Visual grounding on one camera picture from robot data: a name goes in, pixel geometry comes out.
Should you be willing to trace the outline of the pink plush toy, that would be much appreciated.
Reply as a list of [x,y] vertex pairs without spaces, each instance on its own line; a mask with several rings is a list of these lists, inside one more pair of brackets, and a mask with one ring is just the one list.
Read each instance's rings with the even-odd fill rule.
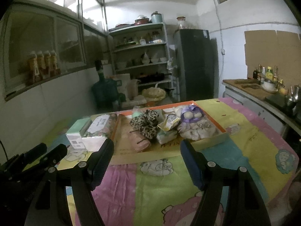
[[211,138],[217,134],[215,125],[207,117],[190,124],[182,122],[177,127],[177,131],[182,138],[193,141]]

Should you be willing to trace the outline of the glass cabinet window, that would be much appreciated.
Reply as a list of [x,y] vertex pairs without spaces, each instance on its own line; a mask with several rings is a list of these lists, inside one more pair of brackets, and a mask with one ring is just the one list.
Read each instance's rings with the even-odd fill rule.
[[[58,58],[60,75],[87,65],[83,47],[83,26],[51,10],[13,4],[1,19],[1,83],[8,97],[30,87],[27,59],[31,51],[51,52]],[[34,83],[47,81],[52,76]]]

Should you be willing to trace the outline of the clear plastic bag green item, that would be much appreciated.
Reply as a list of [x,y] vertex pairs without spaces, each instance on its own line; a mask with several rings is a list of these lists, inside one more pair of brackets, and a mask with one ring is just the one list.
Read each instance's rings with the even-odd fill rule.
[[140,108],[139,106],[135,106],[132,109],[132,118],[138,117],[144,113],[143,108]]

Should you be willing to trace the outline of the orange cardboard box tray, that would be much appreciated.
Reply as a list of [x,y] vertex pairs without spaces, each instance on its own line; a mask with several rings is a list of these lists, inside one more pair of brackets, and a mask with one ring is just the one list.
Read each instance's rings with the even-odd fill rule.
[[[110,161],[111,165],[135,164],[148,161],[171,158],[180,155],[180,143],[183,138],[178,135],[173,140],[160,144],[157,139],[151,143],[151,146],[142,152],[136,152],[128,140],[128,133],[131,129],[130,119],[132,110],[121,111],[118,113],[117,122],[112,133],[114,142],[114,154]],[[197,151],[220,144],[229,136],[228,132],[207,112],[207,119],[211,125],[215,126],[215,132],[212,137],[202,138],[198,141],[191,140],[193,148]]]

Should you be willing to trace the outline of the white bowl on counter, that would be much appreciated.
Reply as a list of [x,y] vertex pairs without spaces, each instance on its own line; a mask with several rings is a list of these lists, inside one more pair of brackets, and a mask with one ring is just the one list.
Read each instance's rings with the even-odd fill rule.
[[278,92],[278,89],[276,88],[275,84],[271,81],[264,81],[262,84],[262,88],[270,93]]

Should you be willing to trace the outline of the cardboard sheet on wall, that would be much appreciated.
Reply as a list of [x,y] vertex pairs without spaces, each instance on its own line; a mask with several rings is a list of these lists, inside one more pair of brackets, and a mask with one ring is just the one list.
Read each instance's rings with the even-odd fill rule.
[[247,76],[259,65],[278,68],[278,78],[284,80],[286,88],[300,84],[300,34],[257,30],[246,31],[245,34],[245,63]]

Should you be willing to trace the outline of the dark refrigerator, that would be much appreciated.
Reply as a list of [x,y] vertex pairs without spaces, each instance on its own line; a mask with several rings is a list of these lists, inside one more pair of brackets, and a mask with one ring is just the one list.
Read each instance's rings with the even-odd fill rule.
[[180,101],[213,98],[215,63],[209,31],[179,29],[173,39]]

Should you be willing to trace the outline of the leopard print scrunchie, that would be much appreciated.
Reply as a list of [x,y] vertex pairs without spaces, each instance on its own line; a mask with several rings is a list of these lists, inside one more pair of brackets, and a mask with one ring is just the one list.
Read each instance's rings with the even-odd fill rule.
[[133,117],[130,125],[133,129],[138,130],[140,134],[152,140],[157,135],[159,113],[155,110],[147,109],[139,116]]

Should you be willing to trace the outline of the mint green tissue box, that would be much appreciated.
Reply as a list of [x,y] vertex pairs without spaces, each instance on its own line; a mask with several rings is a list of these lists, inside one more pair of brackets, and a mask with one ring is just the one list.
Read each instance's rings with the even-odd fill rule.
[[85,149],[82,138],[91,123],[90,117],[78,119],[66,132],[67,139],[74,149]]

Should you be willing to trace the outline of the green water jug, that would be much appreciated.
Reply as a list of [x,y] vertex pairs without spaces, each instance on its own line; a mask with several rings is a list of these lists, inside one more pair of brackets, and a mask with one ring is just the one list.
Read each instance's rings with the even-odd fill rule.
[[94,64],[99,80],[92,86],[91,90],[97,109],[100,111],[113,111],[118,104],[117,84],[113,79],[105,78],[101,60],[95,60]]

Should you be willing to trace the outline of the purple ribbon plush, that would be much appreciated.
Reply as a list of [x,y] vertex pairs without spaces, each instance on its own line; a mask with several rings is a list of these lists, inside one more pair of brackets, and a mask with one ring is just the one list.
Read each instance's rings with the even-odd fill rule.
[[197,105],[187,105],[181,110],[181,122],[196,123],[204,117],[203,110]]

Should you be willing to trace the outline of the glass jar on fridge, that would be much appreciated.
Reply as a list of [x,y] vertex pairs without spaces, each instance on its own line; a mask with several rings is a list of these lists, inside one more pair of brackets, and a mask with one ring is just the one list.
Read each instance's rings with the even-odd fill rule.
[[179,16],[176,18],[177,23],[178,23],[178,29],[187,29],[187,21],[184,16]]

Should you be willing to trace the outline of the yellow white tissue packet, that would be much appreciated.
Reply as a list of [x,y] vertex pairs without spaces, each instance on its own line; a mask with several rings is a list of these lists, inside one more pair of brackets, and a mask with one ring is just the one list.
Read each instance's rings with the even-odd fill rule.
[[180,122],[181,118],[178,117],[175,113],[167,114],[164,120],[158,124],[159,129],[164,132],[170,131]]

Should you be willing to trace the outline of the pink cloth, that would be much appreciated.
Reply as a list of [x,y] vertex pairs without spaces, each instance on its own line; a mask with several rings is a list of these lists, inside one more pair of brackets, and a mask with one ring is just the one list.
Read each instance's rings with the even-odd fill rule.
[[148,149],[151,142],[144,137],[138,130],[132,130],[128,133],[128,140],[133,150],[137,153],[143,152]]

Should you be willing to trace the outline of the white wet wipes pack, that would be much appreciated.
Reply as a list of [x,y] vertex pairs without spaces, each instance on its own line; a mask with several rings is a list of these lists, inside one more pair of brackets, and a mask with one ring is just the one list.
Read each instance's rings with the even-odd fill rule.
[[167,132],[160,130],[157,133],[156,139],[158,143],[163,145],[168,143],[169,141],[176,139],[177,136],[178,136],[178,132],[176,130],[169,130]]

